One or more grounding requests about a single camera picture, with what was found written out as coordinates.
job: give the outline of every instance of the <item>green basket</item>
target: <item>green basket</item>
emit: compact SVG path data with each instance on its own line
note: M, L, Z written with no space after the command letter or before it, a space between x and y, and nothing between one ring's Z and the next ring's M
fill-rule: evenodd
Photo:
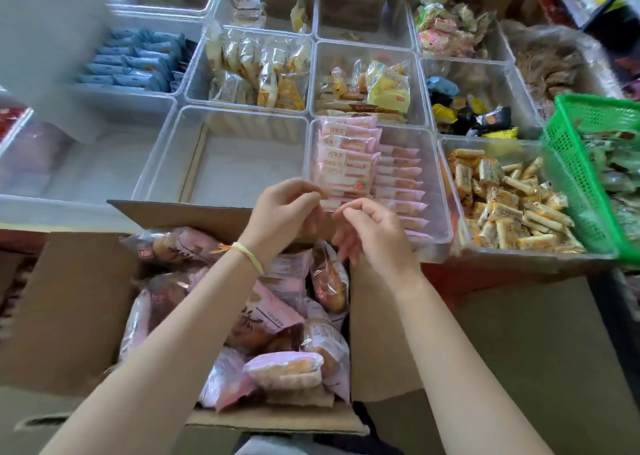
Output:
M640 264L640 248L629 242L609 206L609 197L600 185L596 170L582 145L580 132L640 130L640 103L590 95L562 95L556 98L556 112L541 137L558 152L567 170L603 224L583 231L588 247L606 251L613 247L627 263Z

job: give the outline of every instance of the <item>hand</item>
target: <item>hand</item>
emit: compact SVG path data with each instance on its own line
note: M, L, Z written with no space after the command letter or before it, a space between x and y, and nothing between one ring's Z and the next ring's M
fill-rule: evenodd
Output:
M267 187L258 197L249 224L238 241L266 269L301 230L316 232L324 218L320 199L328 199L328 194L301 178Z
M407 275L420 272L420 263L395 212L371 199L356 199L333 213L338 228L332 243L340 248L339 260L357 264L364 251L367 259L391 288Z

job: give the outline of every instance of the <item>person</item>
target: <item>person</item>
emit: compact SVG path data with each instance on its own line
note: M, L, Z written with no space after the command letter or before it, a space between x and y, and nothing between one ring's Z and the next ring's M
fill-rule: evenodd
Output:
M301 230L317 230L324 218L322 198L322 189L302 179L268 187L239 242L260 265L269 265ZM364 253L395 298L446 453L551 454L422 275L395 213L357 199L333 218L337 232L332 242L339 256L357 264ZM230 249L84 400L41 454L169 452L258 275L249 255ZM224 320L211 322L214 313ZM427 336L414 334L424 332L412 329L418 324L428 326Z

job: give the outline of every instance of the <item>cardboard box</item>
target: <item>cardboard box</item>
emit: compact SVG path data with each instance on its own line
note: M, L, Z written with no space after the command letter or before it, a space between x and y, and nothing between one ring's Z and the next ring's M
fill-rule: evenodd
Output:
M224 242L238 238L251 215L250 209L169 203L116 201L113 205L144 228L193 226ZM332 232L329 220L319 228L325 238ZM116 360L136 295L130 279L141 269L118 237L117 233L49 235L14 316L11 337L0 343L3 385L55 395L61 406L68 407L70 397L86 397L100 383ZM300 238L304 243L313 240ZM351 281L352 399L378 401L420 389L402 323L380 277L363 264L352 268ZM23 426L38 426L38 420L62 422L66 416L39 411ZM331 409L194 410L186 423L256 431L368 433L352 407L343 402Z

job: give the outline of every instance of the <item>yellow bracelet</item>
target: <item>yellow bracelet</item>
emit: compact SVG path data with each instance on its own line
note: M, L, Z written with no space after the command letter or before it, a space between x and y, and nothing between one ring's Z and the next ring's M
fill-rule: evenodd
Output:
M258 273L264 274L264 268L260 264L260 261L258 261L258 258L256 258L251 251L245 248L244 244L238 241L233 243L231 246L228 246L226 244L220 244L220 249L212 252L221 253L222 251L228 251L229 249L237 249L238 251L240 251L242 254L244 254L244 256L246 256L249 259L249 261L251 261L251 263L253 263L253 266L255 266L256 270L258 270Z

